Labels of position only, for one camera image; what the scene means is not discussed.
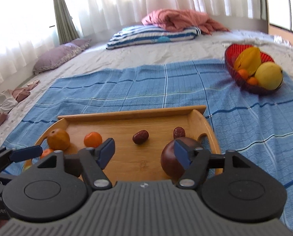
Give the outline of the white clothes right side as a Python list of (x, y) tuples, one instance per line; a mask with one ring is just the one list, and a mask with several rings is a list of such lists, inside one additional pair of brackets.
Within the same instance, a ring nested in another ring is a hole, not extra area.
[(292, 46), (290, 41), (284, 39), (282, 36), (279, 36), (279, 35), (274, 35), (273, 40), (276, 44), (280, 44), (280, 45), (284, 45), (284, 46), (288, 46), (288, 47)]

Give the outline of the pile of clothes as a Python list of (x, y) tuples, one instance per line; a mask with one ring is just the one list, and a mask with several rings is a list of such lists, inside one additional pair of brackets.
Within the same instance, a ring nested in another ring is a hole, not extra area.
[(34, 80), (25, 87), (16, 88), (14, 90), (7, 89), (0, 93), (0, 126), (7, 119), (9, 112), (15, 108), (20, 102), (25, 100), (40, 80)]

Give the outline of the wooden serving tray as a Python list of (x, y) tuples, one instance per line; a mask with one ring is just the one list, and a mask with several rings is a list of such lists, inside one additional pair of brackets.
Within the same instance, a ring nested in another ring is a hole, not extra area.
[[(160, 157), (163, 148), (173, 140), (173, 130), (183, 127), (187, 137), (194, 140), (207, 138), (212, 153), (221, 153), (212, 127), (203, 115), (206, 107), (162, 108), (136, 111), (61, 115), (58, 121), (40, 134), (41, 145), (53, 129), (64, 129), (70, 136), (67, 154), (84, 148), (84, 137), (98, 132), (104, 140), (113, 138), (116, 151), (104, 169), (111, 183), (118, 181), (157, 181), (169, 177), (162, 170)], [(145, 129), (149, 138), (137, 145), (132, 137)]]

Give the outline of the blue striped pillow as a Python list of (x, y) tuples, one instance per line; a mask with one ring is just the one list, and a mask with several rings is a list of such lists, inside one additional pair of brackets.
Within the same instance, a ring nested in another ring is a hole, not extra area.
[(153, 25), (136, 25), (123, 28), (115, 33), (106, 45), (107, 50), (122, 47), (158, 43), (170, 43), (176, 41), (189, 41), (201, 34), (197, 27), (188, 27), (179, 32), (165, 31)]

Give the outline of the large brownish orange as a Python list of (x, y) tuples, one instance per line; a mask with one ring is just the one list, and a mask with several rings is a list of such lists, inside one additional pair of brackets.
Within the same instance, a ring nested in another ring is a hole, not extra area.
[(63, 129), (54, 129), (47, 136), (47, 144), (53, 150), (66, 150), (70, 146), (70, 136)]

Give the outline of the yellow pear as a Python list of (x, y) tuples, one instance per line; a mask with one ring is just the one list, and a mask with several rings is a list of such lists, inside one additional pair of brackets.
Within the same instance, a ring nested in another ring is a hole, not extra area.
[(273, 91), (283, 81), (283, 70), (274, 62), (265, 62), (258, 67), (254, 77), (258, 81), (258, 86)]

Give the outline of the red jujube on tray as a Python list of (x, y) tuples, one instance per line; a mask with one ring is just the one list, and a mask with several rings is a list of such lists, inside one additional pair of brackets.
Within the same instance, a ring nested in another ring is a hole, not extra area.
[(132, 137), (132, 140), (135, 144), (140, 145), (146, 142), (149, 138), (149, 133), (145, 129), (135, 133)]

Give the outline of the white sheer curtain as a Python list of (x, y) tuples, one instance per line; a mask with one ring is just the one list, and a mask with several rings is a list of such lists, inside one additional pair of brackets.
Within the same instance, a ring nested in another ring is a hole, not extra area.
[[(267, 0), (65, 0), (79, 37), (134, 22), (158, 9), (266, 20)], [(0, 0), (0, 85), (59, 44), (53, 0)]]

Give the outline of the dark red apple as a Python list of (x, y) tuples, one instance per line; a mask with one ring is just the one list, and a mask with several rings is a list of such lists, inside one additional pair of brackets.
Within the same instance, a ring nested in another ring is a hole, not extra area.
[[(190, 137), (179, 137), (175, 140), (181, 140), (184, 144), (194, 149), (200, 147), (201, 143)], [(174, 154), (175, 140), (170, 141), (162, 150), (160, 163), (163, 171), (172, 178), (172, 180), (178, 180), (185, 172), (182, 165), (179, 163)]]

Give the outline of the tangerine in bowl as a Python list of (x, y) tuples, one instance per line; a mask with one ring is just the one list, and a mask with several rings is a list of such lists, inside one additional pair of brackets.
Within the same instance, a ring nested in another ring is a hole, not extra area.
[(249, 85), (253, 85), (253, 86), (258, 86), (258, 80), (255, 77), (249, 77), (246, 80), (246, 83), (248, 83)]
[(239, 69), (237, 73), (240, 75), (240, 77), (246, 81), (249, 78), (249, 73), (246, 69)]

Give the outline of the green drape curtain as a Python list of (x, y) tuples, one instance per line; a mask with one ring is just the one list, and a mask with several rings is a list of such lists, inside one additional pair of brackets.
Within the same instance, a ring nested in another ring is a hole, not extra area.
[(65, 0), (53, 0), (53, 3), (59, 43), (66, 44), (79, 38)]

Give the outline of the grey bed sheet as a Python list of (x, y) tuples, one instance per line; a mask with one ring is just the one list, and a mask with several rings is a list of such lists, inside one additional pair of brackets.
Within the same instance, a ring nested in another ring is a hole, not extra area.
[(20, 102), (0, 126), (0, 146), (19, 124), (32, 106), (58, 78), (92, 73), (105, 68), (125, 69), (140, 65), (162, 65), (172, 62), (222, 59), (225, 49), (231, 43), (255, 44), (273, 60), (293, 80), (293, 46), (276, 44), (273, 36), (247, 30), (214, 32), (211, 35), (200, 35), (191, 41), (137, 45), (121, 49), (107, 50), (105, 44), (97, 44), (76, 56), (59, 68), (41, 73), (31, 78), (40, 83), (28, 98)]

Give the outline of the red glass fruit bowl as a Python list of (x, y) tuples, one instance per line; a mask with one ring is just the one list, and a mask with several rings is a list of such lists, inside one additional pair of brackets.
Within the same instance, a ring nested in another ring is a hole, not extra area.
[[(228, 72), (230, 73), (230, 76), (234, 79), (234, 81), (236, 82), (236, 84), (241, 87), (241, 89), (244, 89), (252, 94), (258, 94), (258, 95), (269, 95), (272, 94), (274, 92), (276, 92), (282, 85), (282, 83), (278, 86), (277, 89), (273, 90), (273, 91), (269, 91), (263, 87), (260, 86), (253, 86), (253, 85), (249, 85), (248, 83), (246, 83), (246, 81), (244, 81), (240, 75), (237, 73), (237, 71), (234, 70), (233, 66), (234, 66), (234, 62), (236, 60), (236, 58), (238, 58), (239, 54), (249, 48), (252, 47), (252, 45), (247, 45), (247, 44), (231, 44), (224, 53), (224, 60), (225, 60), (225, 65), (227, 67)], [(261, 60), (262, 63), (265, 62), (274, 62), (273, 58), (262, 52), (261, 51)]]

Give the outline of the blue plaid blanket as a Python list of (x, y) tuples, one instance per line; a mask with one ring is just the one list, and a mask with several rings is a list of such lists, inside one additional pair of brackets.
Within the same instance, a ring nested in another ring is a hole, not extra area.
[(4, 141), (32, 146), (59, 115), (205, 105), (222, 150), (234, 149), (287, 190), (283, 223), (293, 230), (293, 81), (258, 96), (241, 90), (224, 62), (198, 60), (104, 69), (56, 80)]

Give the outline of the purple pillow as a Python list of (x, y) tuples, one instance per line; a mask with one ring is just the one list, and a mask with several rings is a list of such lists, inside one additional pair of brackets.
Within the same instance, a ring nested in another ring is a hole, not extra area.
[(33, 74), (38, 75), (46, 71), (57, 69), (88, 49), (90, 42), (91, 39), (76, 39), (45, 52), (35, 63)]

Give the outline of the small tangerine by apple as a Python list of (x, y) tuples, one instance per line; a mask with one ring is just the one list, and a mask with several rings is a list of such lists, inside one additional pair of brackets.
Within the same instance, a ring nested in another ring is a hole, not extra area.
[(45, 158), (46, 156), (48, 156), (49, 154), (51, 154), (53, 151), (54, 151), (53, 149), (45, 149), (45, 150), (42, 152), (42, 155), (40, 156), (40, 159)]

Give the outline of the pink crumpled quilt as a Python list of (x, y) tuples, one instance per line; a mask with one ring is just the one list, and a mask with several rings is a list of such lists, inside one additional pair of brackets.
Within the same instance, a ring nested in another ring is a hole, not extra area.
[(201, 32), (209, 35), (215, 31), (229, 31), (207, 13), (195, 10), (155, 10), (145, 16), (141, 22), (145, 26), (154, 25), (170, 32), (183, 31), (188, 27), (197, 27)]

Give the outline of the yellow starfruit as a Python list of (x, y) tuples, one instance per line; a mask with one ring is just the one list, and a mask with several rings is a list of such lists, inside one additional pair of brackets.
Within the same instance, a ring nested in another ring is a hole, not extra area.
[(262, 64), (261, 51), (258, 47), (249, 47), (243, 50), (234, 62), (234, 70), (245, 69), (249, 76), (252, 76)]

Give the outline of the small orange tangerine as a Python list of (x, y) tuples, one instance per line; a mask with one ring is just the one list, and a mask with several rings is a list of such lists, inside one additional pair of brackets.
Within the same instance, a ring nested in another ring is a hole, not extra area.
[(98, 132), (90, 132), (84, 137), (84, 145), (86, 147), (96, 148), (102, 143), (102, 136)]

